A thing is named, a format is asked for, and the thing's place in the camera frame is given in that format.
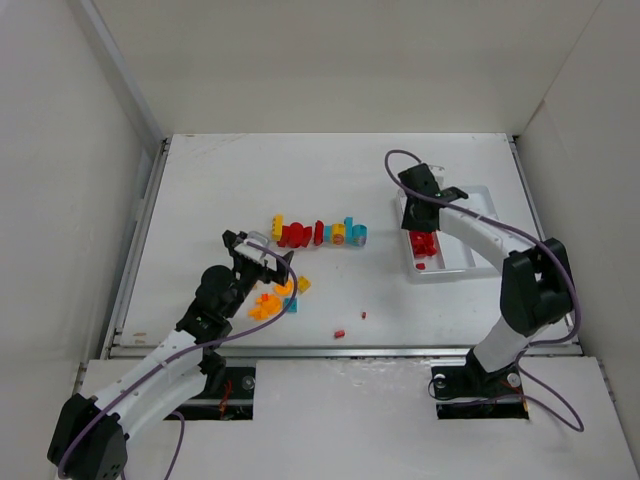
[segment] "cable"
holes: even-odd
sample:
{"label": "cable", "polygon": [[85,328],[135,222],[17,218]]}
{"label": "cable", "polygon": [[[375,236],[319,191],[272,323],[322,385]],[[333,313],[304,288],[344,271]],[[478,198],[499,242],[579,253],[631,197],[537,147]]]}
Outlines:
{"label": "cable", "polygon": [[[171,463],[169,464],[169,468],[167,469],[167,474],[164,476],[164,480],[169,480],[171,476],[171,472],[173,472],[173,467],[176,465],[176,460],[178,460],[178,455],[180,454],[180,449],[182,448],[182,440],[184,439],[184,430],[186,428],[187,422],[184,419],[184,416],[178,412],[177,410],[171,412],[171,415],[175,415],[180,420],[180,436],[178,437],[178,445],[176,445],[176,451],[173,453],[173,458],[171,459]],[[127,480],[126,475],[124,474],[124,470],[120,475],[122,480]]]}
{"label": "cable", "polygon": [[192,345],[191,347],[187,347],[185,349],[182,349],[179,352],[176,352],[173,355],[171,355],[170,357],[168,357],[162,364],[158,364],[157,366],[155,366],[154,368],[149,370],[147,373],[145,373],[138,380],[133,382],[129,388],[125,389],[109,405],[104,407],[104,409],[102,409],[102,411],[98,415],[96,415],[80,431],[78,436],[76,438],[74,438],[73,441],[69,444],[69,447],[67,448],[67,450],[62,455],[62,458],[60,459],[60,464],[58,465],[58,477],[59,478],[62,478],[62,479],[69,478],[66,475],[65,471],[64,471],[65,467],[67,466],[67,462],[69,461],[69,457],[74,452],[74,450],[78,447],[78,445],[80,444],[82,439],[93,429],[93,427],[95,427],[97,425],[97,423],[100,420],[102,420],[106,416],[107,412],[109,412],[113,407],[115,407],[118,403],[120,403],[123,398],[125,398],[127,395],[131,394],[136,388],[138,388],[140,385],[142,385],[144,382],[146,382],[152,376],[154,376],[156,373],[158,373],[160,370],[162,370],[165,365],[175,361],[176,359],[180,358],[182,355],[185,355],[185,354],[187,354],[189,352],[193,352],[194,350],[200,350],[200,349],[209,348],[209,347],[219,347],[220,345],[222,345],[225,342],[229,342],[231,340],[237,340],[239,338],[246,337],[247,335],[251,335],[252,333],[258,332],[258,331],[262,330],[263,328],[267,328],[269,325],[271,325],[272,323],[278,321],[285,313],[287,313],[287,310],[289,310],[290,306],[294,303],[293,300],[296,298],[296,295],[298,294],[298,277],[296,276],[296,274],[293,271],[293,269],[291,268],[291,266],[287,263],[287,261],[284,258],[282,258],[280,255],[275,253],[274,251],[272,251],[272,250],[270,250],[270,249],[268,249],[266,247],[263,247],[262,245],[258,245],[258,244],[251,243],[251,242],[248,242],[247,245],[258,249],[261,252],[266,253],[267,255],[271,255],[273,258],[276,259],[276,261],[278,263],[280,263],[281,265],[283,265],[287,269],[287,272],[289,273],[289,275],[291,275],[291,278],[293,280],[293,293],[291,294],[291,301],[288,302],[284,306],[284,308],[278,314],[276,314],[276,316],[273,317],[271,320],[267,320],[266,322],[258,325],[257,327],[250,328],[249,330],[245,330],[244,332],[240,332],[240,333],[237,333],[235,335],[230,335],[230,336],[228,336],[226,338],[218,338],[216,340],[211,340],[210,342],[205,342],[205,343],[201,343],[201,344],[198,344],[198,345]]}
{"label": "cable", "polygon": [[476,401],[473,401],[473,402],[466,402],[466,403],[462,403],[462,404],[459,404],[459,405],[471,407],[471,406],[474,406],[474,405],[482,405],[482,404],[490,403],[490,402],[493,402],[493,401],[499,400],[499,399],[507,399],[507,398],[526,399],[526,400],[529,400],[529,401],[535,403],[536,405],[542,407],[544,410],[546,410],[548,413],[550,413],[551,415],[556,417],[558,420],[560,420],[562,423],[564,423],[566,426],[568,426],[572,430],[575,430],[576,432],[583,432],[584,431],[584,423],[582,422],[582,419],[580,418],[580,415],[578,415],[578,412],[576,412],[576,410],[571,406],[571,404],[569,404],[569,402],[562,395],[560,395],[556,390],[554,390],[552,387],[550,387],[549,385],[544,383],[539,378],[533,376],[532,374],[530,374],[529,372],[527,372],[526,370],[524,370],[520,366],[520,360],[524,356],[524,354],[527,351],[527,349],[529,349],[531,347],[541,346],[541,345],[557,345],[559,343],[564,343],[567,340],[571,340],[573,337],[575,337],[578,334],[578,331],[580,330],[580,327],[582,325],[582,307],[581,307],[580,302],[578,300],[578,294],[576,292],[575,286],[573,285],[573,281],[571,280],[571,277],[569,276],[569,272],[567,272],[567,270],[564,268],[564,266],[562,265],[560,260],[553,254],[553,252],[544,243],[542,243],[539,239],[537,239],[533,235],[525,232],[524,230],[521,230],[521,229],[519,229],[517,227],[514,227],[512,225],[507,225],[506,223],[502,223],[502,222],[500,222],[498,220],[494,220],[492,218],[483,217],[481,214],[479,214],[477,212],[474,212],[473,210],[469,210],[468,208],[461,207],[460,205],[456,205],[454,203],[444,202],[444,201],[438,200],[436,198],[427,197],[426,195],[422,195],[421,193],[418,193],[418,192],[416,192],[414,190],[411,190],[410,188],[404,186],[402,184],[402,182],[400,182],[400,180],[398,180],[398,178],[391,172],[391,168],[389,167],[389,158],[391,157],[391,155],[394,155],[394,154],[406,155],[408,157],[413,158],[418,163],[423,163],[423,162],[422,162],[422,160],[420,160],[420,158],[417,155],[415,155],[415,154],[413,154],[413,153],[411,153],[411,152],[409,152],[407,150],[401,150],[401,149],[389,150],[387,152],[387,154],[384,156],[384,168],[387,171],[387,174],[389,175],[389,177],[391,178],[393,183],[395,183],[398,187],[400,187],[402,190],[404,190],[404,192],[407,195],[411,195],[411,196],[416,197],[416,198],[418,198],[420,200],[423,200],[425,202],[429,202],[429,203],[432,203],[434,205],[439,205],[439,206],[444,207],[444,208],[451,208],[451,209],[453,209],[453,210],[455,210],[457,212],[461,212],[461,213],[464,213],[466,215],[469,215],[469,216],[471,216],[471,217],[473,217],[473,218],[475,218],[475,219],[477,219],[477,220],[479,220],[481,222],[484,222],[484,223],[486,223],[488,225],[491,225],[493,227],[500,228],[502,230],[505,230],[505,231],[508,231],[508,232],[511,232],[511,233],[515,233],[516,235],[518,235],[518,236],[530,241],[536,247],[538,247],[547,257],[549,257],[549,259],[551,260],[553,265],[560,272],[560,276],[562,277],[565,285],[567,286],[567,291],[569,292],[569,296],[571,297],[571,302],[573,303],[574,320],[573,320],[573,328],[571,329],[571,331],[569,333],[567,333],[567,335],[565,335],[562,338],[556,338],[556,339],[553,339],[553,340],[538,340],[538,341],[529,343],[529,345],[526,348],[524,348],[518,354],[518,356],[516,357],[515,365],[518,368],[518,370],[520,371],[520,373],[522,373],[523,375],[529,377],[529,379],[531,379],[532,381],[534,381],[535,383],[537,383],[541,387],[545,388],[548,392],[550,392],[558,400],[560,400],[564,404],[564,406],[567,407],[567,409],[571,412],[571,414],[574,416],[574,418],[578,422],[577,426],[573,425],[572,423],[570,423],[568,420],[566,420],[564,417],[562,417],[559,413],[557,413],[555,410],[553,410],[552,408],[548,407],[547,405],[545,405],[541,401],[539,401],[539,400],[537,400],[535,398],[532,398],[529,395],[525,395],[525,394],[502,395],[502,396],[495,397],[495,398],[476,400]]}

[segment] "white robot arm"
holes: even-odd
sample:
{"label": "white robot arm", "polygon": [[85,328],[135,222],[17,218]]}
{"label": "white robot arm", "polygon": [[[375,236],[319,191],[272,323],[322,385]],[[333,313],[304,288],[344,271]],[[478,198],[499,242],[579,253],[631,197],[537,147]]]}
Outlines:
{"label": "white robot arm", "polygon": [[231,332],[228,319],[236,314],[256,282],[286,284],[285,265],[291,263],[293,252],[284,255],[285,265],[278,263],[277,269],[272,269],[264,251],[252,246],[266,247],[268,238],[256,232],[236,235],[230,231],[222,238],[233,258],[233,268],[215,265],[204,272],[196,298],[175,330],[122,378],[89,399],[75,394],[63,406],[47,453],[58,466],[80,432],[108,410],[68,456],[66,476],[74,480],[117,478],[127,463],[127,447],[135,438],[201,393],[205,385],[213,391],[222,380],[226,363],[211,347],[192,348],[172,357],[195,345],[226,338]]}

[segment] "rectangular opening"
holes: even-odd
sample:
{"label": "rectangular opening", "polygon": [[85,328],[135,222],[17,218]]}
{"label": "rectangular opening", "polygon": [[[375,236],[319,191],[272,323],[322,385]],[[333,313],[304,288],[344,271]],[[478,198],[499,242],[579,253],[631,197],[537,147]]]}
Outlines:
{"label": "rectangular opening", "polygon": [[526,405],[522,402],[515,403],[488,403],[472,407],[463,407],[459,404],[440,403],[436,407],[440,420],[462,420],[482,418],[519,418],[529,419]]}
{"label": "rectangular opening", "polygon": [[[176,408],[185,420],[253,420],[255,367],[227,367],[216,388],[212,389],[210,383],[200,395]],[[170,415],[165,420],[177,418]]]}

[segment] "white backdrop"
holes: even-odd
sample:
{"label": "white backdrop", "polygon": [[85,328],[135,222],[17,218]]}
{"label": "white backdrop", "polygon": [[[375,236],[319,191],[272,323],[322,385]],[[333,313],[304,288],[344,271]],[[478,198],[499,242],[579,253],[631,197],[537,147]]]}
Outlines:
{"label": "white backdrop", "polygon": [[599,0],[95,0],[172,133],[521,133]]}

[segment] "orange toy piece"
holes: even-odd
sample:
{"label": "orange toy piece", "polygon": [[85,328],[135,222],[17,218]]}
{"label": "orange toy piece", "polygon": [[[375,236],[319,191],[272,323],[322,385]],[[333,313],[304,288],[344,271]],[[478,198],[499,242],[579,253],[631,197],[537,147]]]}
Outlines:
{"label": "orange toy piece", "polygon": [[275,295],[263,293],[256,298],[258,306],[249,311],[249,316],[255,320],[266,320],[271,315],[275,315],[282,310],[282,300]]}
{"label": "orange toy piece", "polygon": [[293,280],[289,279],[284,287],[282,285],[276,285],[273,287],[273,291],[281,297],[286,297],[293,292]]}

